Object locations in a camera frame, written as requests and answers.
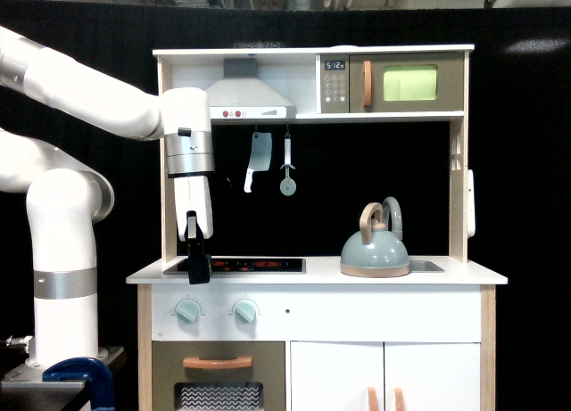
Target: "oven handle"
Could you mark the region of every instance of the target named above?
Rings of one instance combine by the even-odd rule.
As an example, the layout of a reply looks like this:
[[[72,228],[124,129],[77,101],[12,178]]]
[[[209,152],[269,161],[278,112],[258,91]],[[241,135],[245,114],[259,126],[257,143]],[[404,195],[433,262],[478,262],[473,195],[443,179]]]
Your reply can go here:
[[[185,358],[182,362],[184,368],[191,369],[237,369],[252,366],[251,357],[242,357],[229,360],[208,360],[200,358]]]

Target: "sink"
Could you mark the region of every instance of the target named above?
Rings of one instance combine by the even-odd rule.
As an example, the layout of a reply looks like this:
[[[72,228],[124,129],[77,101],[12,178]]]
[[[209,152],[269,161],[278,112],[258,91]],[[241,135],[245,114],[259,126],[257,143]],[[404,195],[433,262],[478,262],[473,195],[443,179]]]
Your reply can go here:
[[[430,261],[410,261],[411,273],[444,273],[444,269]]]

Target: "cabinet handle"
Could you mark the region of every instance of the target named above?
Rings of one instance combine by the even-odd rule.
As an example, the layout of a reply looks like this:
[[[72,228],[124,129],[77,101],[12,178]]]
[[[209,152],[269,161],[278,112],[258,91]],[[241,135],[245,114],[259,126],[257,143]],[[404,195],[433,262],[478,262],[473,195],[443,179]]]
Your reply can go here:
[[[363,62],[363,70],[365,72],[365,102],[364,106],[371,106],[371,97],[373,94],[373,77],[371,71],[371,61]]]
[[[394,396],[396,397],[396,411],[404,411],[404,400],[402,399],[402,389],[400,387],[394,389]]]
[[[200,358],[185,358],[184,368],[191,369],[237,369],[252,366],[252,358],[236,358],[229,360],[206,360]]]
[[[369,411],[377,411],[377,391],[374,387],[368,388],[368,409]]]

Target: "control knob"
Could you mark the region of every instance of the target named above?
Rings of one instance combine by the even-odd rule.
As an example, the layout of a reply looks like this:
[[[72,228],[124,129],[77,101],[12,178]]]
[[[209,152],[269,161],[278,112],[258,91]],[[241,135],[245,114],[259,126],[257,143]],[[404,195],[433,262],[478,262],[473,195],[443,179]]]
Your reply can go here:
[[[192,324],[200,315],[200,306],[194,300],[182,300],[175,308],[180,320],[187,324]]]
[[[234,305],[232,312],[237,320],[250,324],[256,318],[257,308],[252,300],[240,300]]]

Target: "toy kitchen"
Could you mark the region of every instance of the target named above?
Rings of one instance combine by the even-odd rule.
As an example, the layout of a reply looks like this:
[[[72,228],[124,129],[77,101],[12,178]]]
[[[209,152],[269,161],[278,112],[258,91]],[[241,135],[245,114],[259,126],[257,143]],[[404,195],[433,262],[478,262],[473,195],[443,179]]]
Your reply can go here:
[[[161,151],[162,258],[127,279],[142,411],[495,409],[495,291],[508,279],[468,260],[473,49],[153,52],[160,92],[205,90],[214,127],[448,123],[448,254],[409,255],[399,203],[382,195],[362,202],[336,256],[213,256],[210,281],[189,284]],[[252,144],[252,171],[267,168],[264,151]],[[288,157],[285,142],[286,196],[296,192]]]

